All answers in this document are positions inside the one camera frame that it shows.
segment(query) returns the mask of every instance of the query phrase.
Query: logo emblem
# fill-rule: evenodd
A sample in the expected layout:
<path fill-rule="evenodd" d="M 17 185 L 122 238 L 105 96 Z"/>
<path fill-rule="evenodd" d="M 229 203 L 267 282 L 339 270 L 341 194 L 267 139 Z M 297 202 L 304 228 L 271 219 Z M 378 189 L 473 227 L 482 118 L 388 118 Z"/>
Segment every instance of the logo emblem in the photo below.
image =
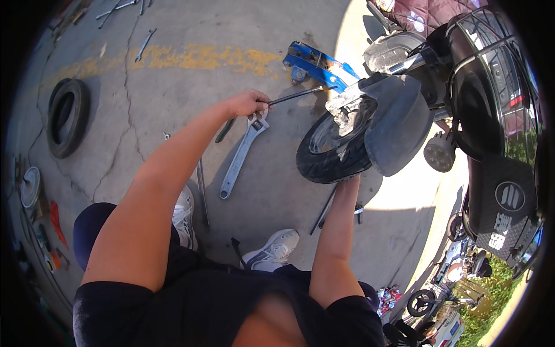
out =
<path fill-rule="evenodd" d="M 503 209 L 516 212 L 524 206 L 526 197 L 518 184 L 507 181 L 500 183 L 495 189 L 495 200 Z"/>

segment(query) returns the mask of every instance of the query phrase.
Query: yellow painted line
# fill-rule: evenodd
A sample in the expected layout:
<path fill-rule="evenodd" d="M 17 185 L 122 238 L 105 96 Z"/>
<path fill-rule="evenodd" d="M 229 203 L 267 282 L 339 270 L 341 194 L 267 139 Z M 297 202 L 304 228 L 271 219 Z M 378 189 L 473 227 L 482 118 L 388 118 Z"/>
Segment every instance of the yellow painted line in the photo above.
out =
<path fill-rule="evenodd" d="M 172 46 L 147 46 L 141 60 L 135 63 L 135 56 L 138 52 L 139 47 L 129 50 L 127 61 L 129 70 L 164 67 L 213 70 L 229 65 L 235 67 L 233 69 L 235 73 L 250 72 L 255 76 L 271 76 L 272 79 L 278 79 L 279 76 L 268 67 L 269 63 L 280 61 L 283 58 L 256 49 L 243 50 L 239 47 L 218 47 L 192 43 L 182 51 L 177 51 Z M 86 78 L 105 74 L 113 69 L 124 69 L 125 53 L 126 50 L 122 50 L 115 58 L 87 58 L 64 66 L 54 74 L 46 76 L 43 84 L 52 88 L 63 78 Z"/>

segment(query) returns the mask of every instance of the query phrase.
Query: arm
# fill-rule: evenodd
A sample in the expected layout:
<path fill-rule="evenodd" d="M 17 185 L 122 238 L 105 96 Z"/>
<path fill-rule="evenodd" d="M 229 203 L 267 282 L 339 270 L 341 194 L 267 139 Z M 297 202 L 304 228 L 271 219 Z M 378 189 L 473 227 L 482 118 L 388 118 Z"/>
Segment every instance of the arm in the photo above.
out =
<path fill-rule="evenodd" d="M 324 222 L 316 247 L 309 295 L 323 308 L 352 295 L 364 296 L 349 269 L 353 212 L 359 193 L 360 176 L 337 184 L 334 202 Z"/>
<path fill-rule="evenodd" d="M 164 284 L 171 214 L 179 193 L 220 126 L 268 108 L 270 98 L 251 89 L 221 101 L 158 147 L 139 168 L 90 252 L 81 284 L 116 281 L 152 291 Z"/>

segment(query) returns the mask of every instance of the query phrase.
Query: hand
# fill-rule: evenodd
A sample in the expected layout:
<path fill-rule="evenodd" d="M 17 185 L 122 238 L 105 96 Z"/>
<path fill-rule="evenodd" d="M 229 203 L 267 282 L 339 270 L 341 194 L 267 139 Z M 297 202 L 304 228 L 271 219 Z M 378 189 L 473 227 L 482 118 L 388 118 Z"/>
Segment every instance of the hand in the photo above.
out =
<path fill-rule="evenodd" d="M 256 89 L 249 89 L 223 100 L 229 110 L 229 119 L 237 116 L 252 115 L 256 111 L 264 111 L 265 109 L 274 109 L 274 106 L 268 107 L 270 98 Z"/>

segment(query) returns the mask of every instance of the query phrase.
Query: concrete floor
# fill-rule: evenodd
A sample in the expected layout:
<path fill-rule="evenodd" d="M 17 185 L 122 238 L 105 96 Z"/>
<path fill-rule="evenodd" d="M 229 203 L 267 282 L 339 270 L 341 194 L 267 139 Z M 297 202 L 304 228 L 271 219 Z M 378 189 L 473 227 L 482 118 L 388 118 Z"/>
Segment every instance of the concrete floor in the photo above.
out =
<path fill-rule="evenodd" d="M 69 301 L 83 275 L 72 252 L 75 218 L 92 202 L 117 204 L 144 159 L 164 141 L 162 132 L 176 132 L 203 108 L 243 89 L 256 88 L 275 99 L 312 87 L 312 81 L 292 86 L 281 63 L 295 40 L 335 54 L 366 76 L 361 55 L 368 39 L 383 31 L 364 0 L 154 0 L 143 16 L 138 16 L 138 6 L 128 7 L 98 30 L 94 16 L 108 11 L 113 2 L 93 1 L 85 17 L 69 26 L 55 45 L 50 33 L 44 33 L 19 85 L 4 153 L 21 153 L 37 166 L 46 196 L 58 203 L 69 250 L 47 220 L 41 223 L 51 243 L 71 262 L 69 271 L 54 274 Z M 148 30 L 154 28 L 158 30 L 142 60 L 135 63 Z M 67 159 L 56 160 L 43 129 L 52 88 L 65 77 L 87 84 L 91 113 L 83 143 Z M 296 169 L 295 154 L 323 114 L 326 100 L 322 93 L 276 106 L 268 116 L 271 127 L 251 148 L 228 200 L 220 200 L 218 191 L 246 120 L 239 119 L 222 143 L 209 145 L 203 159 L 211 230 L 203 228 L 200 211 L 194 221 L 210 258 L 237 264 L 231 237 L 248 252 L 261 247 L 274 231 L 295 228 L 301 239 L 290 260 L 300 269 L 311 268 L 319 235 L 309 236 L 310 228 L 332 186 L 305 180 Z M 438 130 L 433 125 L 429 136 Z M 393 177 L 383 178 L 373 169 L 363 174 L 359 201 L 366 211 L 364 223 L 355 224 L 351 258 L 357 278 L 376 289 L 392 284 L 418 289 L 445 245 L 445 224 L 466 191 L 466 157 L 460 152 L 457 156 L 446 174 L 431 169 L 421 152 Z M 198 191 L 196 175 L 189 185 Z M 13 194 L 14 228 L 24 240 L 18 204 Z M 52 287 L 50 274 L 42 273 L 42 256 L 23 243 L 47 303 L 70 326 L 69 305 Z"/>

